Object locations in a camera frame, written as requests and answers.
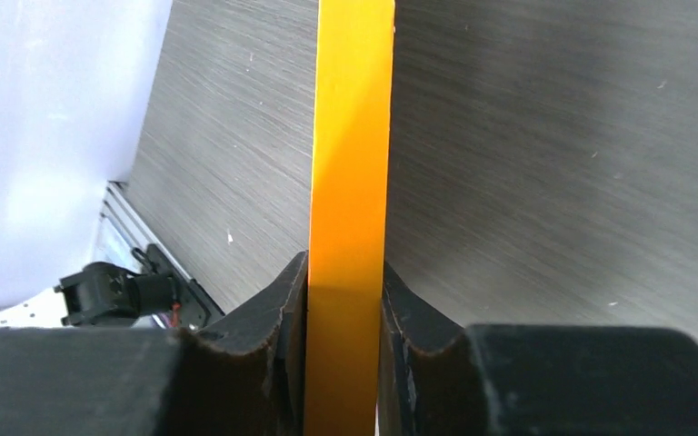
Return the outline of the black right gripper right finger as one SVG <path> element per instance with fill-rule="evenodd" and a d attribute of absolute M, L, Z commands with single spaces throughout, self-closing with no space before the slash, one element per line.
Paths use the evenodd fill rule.
<path fill-rule="evenodd" d="M 698 343 L 649 327 L 460 326 L 384 269 L 383 435 L 698 435 Z"/>

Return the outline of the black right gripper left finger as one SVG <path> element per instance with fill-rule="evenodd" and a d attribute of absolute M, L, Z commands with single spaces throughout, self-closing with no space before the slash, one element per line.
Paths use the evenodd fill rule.
<path fill-rule="evenodd" d="M 299 435 L 307 255 L 200 332 L 0 328 L 0 435 Z"/>

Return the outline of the orange wooden picture frame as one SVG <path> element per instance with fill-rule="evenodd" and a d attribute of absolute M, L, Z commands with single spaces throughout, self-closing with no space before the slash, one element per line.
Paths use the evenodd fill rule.
<path fill-rule="evenodd" d="M 319 5 L 304 433 L 375 432 L 392 1 Z"/>

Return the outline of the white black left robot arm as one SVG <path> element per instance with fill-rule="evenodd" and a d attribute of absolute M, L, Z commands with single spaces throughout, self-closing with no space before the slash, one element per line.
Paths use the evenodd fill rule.
<path fill-rule="evenodd" d="M 151 322 L 161 328 L 198 332 L 224 317 L 200 283 L 188 276 L 157 245 L 131 250 L 134 272 L 108 262 L 87 264 L 59 280 L 68 327 L 133 327 Z"/>

